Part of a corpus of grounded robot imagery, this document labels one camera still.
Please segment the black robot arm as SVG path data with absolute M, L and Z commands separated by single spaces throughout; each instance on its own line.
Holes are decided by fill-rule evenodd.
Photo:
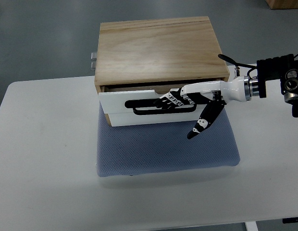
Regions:
M 218 57 L 236 67 L 236 77 L 239 76 L 240 67 L 249 68 L 244 77 L 247 100 L 253 96 L 265 98 L 266 81 L 280 80 L 284 101 L 292 105 L 292 116 L 298 118 L 298 54 L 258 60 L 255 65 L 238 63 L 224 54 L 219 54 Z

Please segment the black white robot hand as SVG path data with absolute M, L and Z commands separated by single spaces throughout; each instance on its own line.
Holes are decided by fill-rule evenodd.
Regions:
M 222 80 L 188 84 L 158 98 L 154 105 L 162 110 L 172 110 L 184 105 L 206 105 L 193 129 L 187 134 L 191 139 L 208 129 L 230 101 L 250 100 L 249 77 L 237 77 L 230 82 Z

